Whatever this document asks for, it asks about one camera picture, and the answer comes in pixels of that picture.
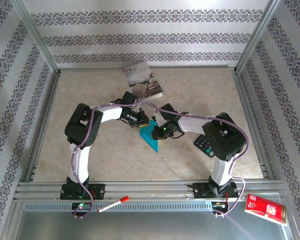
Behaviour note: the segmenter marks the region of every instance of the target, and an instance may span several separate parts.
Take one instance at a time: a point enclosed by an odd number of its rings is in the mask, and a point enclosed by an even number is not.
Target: red marker cap
[[[125,201],[128,201],[129,200],[129,197],[128,196],[125,196],[123,198],[120,199],[120,202],[125,202]]]

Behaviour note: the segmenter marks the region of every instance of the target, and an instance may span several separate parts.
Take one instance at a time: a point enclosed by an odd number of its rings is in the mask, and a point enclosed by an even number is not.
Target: white robotic arm
[[[149,124],[149,119],[144,111],[135,112],[124,105],[131,105],[135,102],[136,96],[130,92],[126,92],[122,99],[117,99],[115,103],[121,106],[107,106],[101,107],[94,112],[92,119],[92,128],[90,130],[87,140],[78,148],[88,132],[88,126],[91,121],[91,113],[93,107],[80,103],[74,111],[70,121],[68,122],[64,132],[67,135],[70,143],[71,153],[73,155],[73,168],[67,178],[67,189],[74,192],[78,196],[84,196],[85,191],[78,183],[75,176],[77,175],[79,181],[88,188],[89,173],[88,173],[88,159],[91,144],[95,141],[99,126],[101,123],[116,119],[125,120],[131,127],[140,127],[144,124]],[[176,111],[168,103],[161,108],[162,110]],[[233,164],[234,157],[240,153],[246,144],[245,138],[233,126],[221,124],[218,120],[207,120],[191,118],[187,116],[177,116],[171,113],[160,111],[160,115],[164,119],[158,126],[153,128],[151,136],[154,140],[162,140],[174,135],[174,132],[180,132],[182,135],[185,132],[195,132],[198,134],[205,134],[208,142],[214,151],[215,164],[211,177],[209,178],[209,189],[215,197],[223,195],[225,190],[230,185],[232,178],[230,169]],[[221,113],[216,118],[234,122],[226,113]]]
[[[98,111],[103,113],[100,121],[100,123],[103,123],[108,120],[119,119],[122,114],[123,108],[120,106],[107,106],[100,108]],[[77,144],[70,143],[71,155],[74,153],[74,149],[76,146]],[[91,146],[86,146],[83,149],[79,148],[74,154],[74,170],[81,183],[86,182],[89,177],[88,159],[90,147]],[[72,167],[70,169],[69,178],[73,182],[78,183]]]
[[[160,108],[169,112],[177,113],[168,103]],[[211,176],[209,177],[209,189],[215,197],[223,195],[230,186],[231,168],[238,153],[243,150],[246,140],[244,136],[233,126],[222,123],[218,120],[207,120],[191,118],[191,114],[183,112],[178,116],[164,111],[157,112],[155,119],[158,119],[158,126],[153,128],[151,136],[154,140],[176,138],[174,132],[194,132],[205,134],[214,152],[216,159]],[[217,119],[225,120],[235,124],[230,116],[224,112],[216,116]]]

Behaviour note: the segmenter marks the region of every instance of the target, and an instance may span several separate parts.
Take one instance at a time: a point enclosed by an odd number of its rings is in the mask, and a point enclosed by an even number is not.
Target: book cover
[[[280,203],[248,194],[244,211],[270,222],[287,226],[287,209]]]
[[[153,77],[153,73],[145,61],[123,67],[121,72],[133,94],[142,98],[142,93],[144,93],[143,102],[151,101],[163,95],[159,82]]]

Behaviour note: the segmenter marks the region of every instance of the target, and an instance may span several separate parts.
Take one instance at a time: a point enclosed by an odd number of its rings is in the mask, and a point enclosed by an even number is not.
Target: wire
[[[170,136],[169,138],[171,139],[178,139],[178,138],[181,138],[183,135],[185,135],[185,133],[181,133],[179,136],[176,136],[176,137],[173,137],[173,136]]]
[[[144,92],[141,92],[141,91],[138,91],[140,93],[142,93],[142,98],[133,103],[133,104],[118,104],[118,103],[108,103],[108,104],[103,104],[103,105],[99,105],[99,106],[96,106],[92,109],[92,112],[91,112],[91,117],[90,117],[90,121],[89,121],[89,127],[88,127],[88,130],[86,132],[86,135],[83,139],[83,141],[77,145],[74,150],[73,150],[73,153],[72,153],[72,156],[71,156],[71,167],[72,167],[72,171],[73,171],[73,174],[77,180],[77,182],[79,183],[79,185],[87,192],[87,194],[89,195],[90,199],[91,199],[91,206],[90,206],[90,209],[89,211],[80,216],[80,219],[83,219],[85,218],[88,214],[90,214],[90,212],[92,211],[92,209],[94,208],[94,198],[92,196],[92,194],[89,192],[89,190],[82,184],[82,182],[80,181],[77,173],[76,173],[76,170],[75,170],[75,155],[77,153],[77,150],[79,148],[81,148],[87,141],[89,135],[90,135],[90,132],[91,132],[91,129],[92,129],[92,124],[93,124],[93,119],[94,119],[94,114],[95,114],[95,111],[100,109],[100,108],[104,108],[104,107],[111,107],[111,106],[117,106],[117,107],[133,107],[139,103],[142,102],[142,100],[144,99],[145,97],[145,94]],[[196,118],[196,119],[203,119],[203,120],[216,120],[216,121],[219,121],[219,122],[222,122],[222,123],[225,123],[225,124],[228,124],[236,129],[238,129],[242,135],[244,136],[245,140],[246,140],[246,148],[245,150],[243,151],[243,153],[241,153],[239,156],[235,157],[233,160],[232,160],[232,164],[230,166],[230,169],[229,169],[229,175],[231,175],[231,172],[232,172],[232,169],[233,169],[233,166],[234,164],[236,163],[236,161],[241,158],[243,155],[245,155],[249,149],[249,146],[250,146],[250,142],[249,142],[249,138],[247,136],[247,134],[245,133],[245,131],[243,131],[239,126],[235,125],[234,123],[230,122],[230,121],[227,121],[227,120],[224,120],[224,119],[220,119],[220,118],[217,118],[217,117],[212,117],[212,116],[201,116],[201,115],[192,115],[192,114],[182,114],[182,113],[177,113],[177,112],[174,112],[174,111],[168,111],[168,110],[164,110],[164,109],[161,109],[159,107],[157,107],[154,103],[152,102],[147,102],[146,104],[148,104],[150,107],[156,109],[156,110],[159,110],[161,112],[165,112],[165,113],[168,113],[168,114],[173,114],[173,115],[176,115],[176,116],[181,116],[181,117],[187,117],[187,118]],[[232,209],[237,205],[240,197],[242,196],[243,192],[244,192],[244,189],[245,189],[245,186],[246,186],[246,182],[243,178],[241,177],[232,177],[232,179],[237,179],[237,180],[241,180],[243,181],[243,188],[237,198],[237,200],[234,202],[233,206],[226,212],[226,213],[223,213],[221,211],[218,211],[218,210],[214,210],[215,212],[217,213],[220,213],[219,216],[225,216],[226,214],[228,214],[229,212],[232,211]],[[78,209],[76,209],[74,211],[74,217],[77,218],[78,216],[76,215],[76,212],[77,212]]]
[[[241,180],[242,181],[242,183],[243,183],[242,190],[239,193],[238,198],[235,200],[234,204],[232,205],[232,207],[230,207],[230,209],[228,211],[222,212],[222,211],[215,210],[215,209],[213,210],[214,212],[218,213],[218,214],[215,214],[216,217],[224,217],[225,215],[227,215],[228,213],[230,213],[236,207],[236,205],[239,202],[239,199],[241,198],[242,194],[245,191],[246,181],[242,177],[235,177],[235,176],[233,176],[232,179],[234,179],[234,180]]]
[[[73,171],[73,174],[75,176],[75,179],[77,180],[77,182],[79,183],[79,185],[86,191],[86,193],[89,195],[89,197],[91,199],[91,205],[90,205],[89,211],[86,214],[80,216],[80,219],[85,218],[89,213],[91,213],[92,209],[94,208],[94,198],[93,198],[92,194],[89,192],[89,190],[82,184],[82,182],[80,181],[80,179],[79,179],[79,177],[78,177],[78,175],[76,173],[76,170],[75,170],[75,155],[76,155],[77,150],[79,148],[81,148],[86,143],[86,141],[87,141],[87,139],[88,139],[88,137],[90,135],[90,132],[91,132],[91,129],[92,129],[92,124],[93,124],[93,119],[94,119],[94,115],[95,115],[95,111],[98,110],[98,109],[100,109],[100,108],[111,107],[111,106],[133,107],[134,105],[137,105],[137,104],[141,103],[141,101],[144,99],[145,94],[143,92],[140,92],[140,93],[143,94],[142,98],[139,101],[137,101],[137,102],[135,102],[133,104],[108,103],[108,104],[103,104],[103,105],[100,105],[100,106],[96,106],[96,107],[94,107],[92,109],[91,117],[90,117],[90,123],[89,123],[88,130],[86,132],[86,135],[85,135],[83,141],[74,148],[72,156],[71,156],[71,167],[72,167],[72,171]],[[73,213],[75,218],[78,217],[78,215],[76,214],[77,210],[78,210],[78,208],[76,208],[75,211],[74,211],[74,213]]]
[[[235,125],[234,123],[230,122],[230,121],[227,121],[227,120],[224,120],[224,119],[221,119],[221,118],[217,118],[217,117],[212,117],[212,116],[201,116],[201,115],[192,115],[192,114],[182,114],[182,113],[177,113],[177,112],[174,112],[174,111],[168,111],[168,110],[165,110],[165,109],[161,109],[159,107],[157,107],[153,102],[147,102],[146,104],[148,104],[150,107],[153,107],[154,109],[156,110],[159,110],[161,112],[165,112],[165,113],[168,113],[168,114],[173,114],[173,115],[176,115],[176,116],[181,116],[181,117],[187,117],[187,118],[194,118],[194,119],[203,119],[203,120],[216,120],[216,121],[219,121],[219,122],[222,122],[222,123],[225,123],[225,124],[228,124],[236,129],[239,130],[239,132],[244,136],[245,138],[245,141],[246,141],[246,147],[245,147],[245,150],[238,156],[235,156],[234,159],[232,160],[232,164],[229,168],[229,172],[228,174],[231,176],[232,174],[232,170],[234,168],[234,165],[236,164],[236,161],[239,159],[239,158],[242,158],[248,151],[249,147],[250,147],[250,142],[249,142],[249,138],[248,138],[248,135],[245,133],[245,131],[243,131],[239,126]],[[216,213],[219,213],[219,215],[215,214],[216,217],[218,216],[221,216],[221,217],[224,217],[225,215],[227,215],[228,213],[230,213],[234,208],[235,206],[238,204],[242,194],[244,193],[244,190],[245,190],[245,187],[246,187],[246,182],[243,178],[241,177],[234,177],[232,176],[231,179],[234,179],[234,180],[241,180],[243,182],[243,187],[242,187],[242,190],[238,196],[238,198],[236,199],[236,201],[234,202],[234,204],[232,205],[232,207],[226,211],[226,212],[222,212],[222,211],[219,211],[219,210],[213,210],[214,212]]]
[[[229,193],[227,191],[225,192],[225,197],[226,197],[225,205],[228,205],[229,204],[229,202],[228,202],[228,200],[229,200]]]
[[[249,141],[249,138],[248,138],[248,135],[245,133],[245,131],[243,131],[239,126],[235,125],[234,123],[230,122],[230,121],[227,121],[227,120],[224,120],[224,119],[221,119],[221,118],[217,118],[217,117],[213,117],[213,116],[201,116],[201,115],[193,115],[193,114],[182,114],[182,113],[177,113],[177,112],[174,112],[174,111],[168,111],[168,110],[165,110],[165,109],[161,109],[159,107],[157,107],[153,102],[150,102],[148,101],[146,104],[148,104],[150,107],[156,109],[156,110],[159,110],[160,112],[165,112],[165,113],[168,113],[168,114],[173,114],[173,115],[176,115],[176,116],[180,116],[180,117],[187,117],[187,118],[194,118],[194,119],[203,119],[203,120],[216,120],[218,122],[222,122],[222,123],[225,123],[225,124],[228,124],[236,129],[239,130],[239,132],[244,136],[245,138],[245,141],[246,141],[246,148],[245,150],[239,155],[237,156],[236,158],[234,158],[232,161],[235,163],[239,158],[243,157],[248,149],[249,149],[249,146],[250,146],[250,141]]]

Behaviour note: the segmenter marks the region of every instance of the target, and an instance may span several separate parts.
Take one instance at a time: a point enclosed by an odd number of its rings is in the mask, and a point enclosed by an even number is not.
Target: red package
[[[244,211],[273,223],[287,226],[287,209],[280,203],[248,194]]]

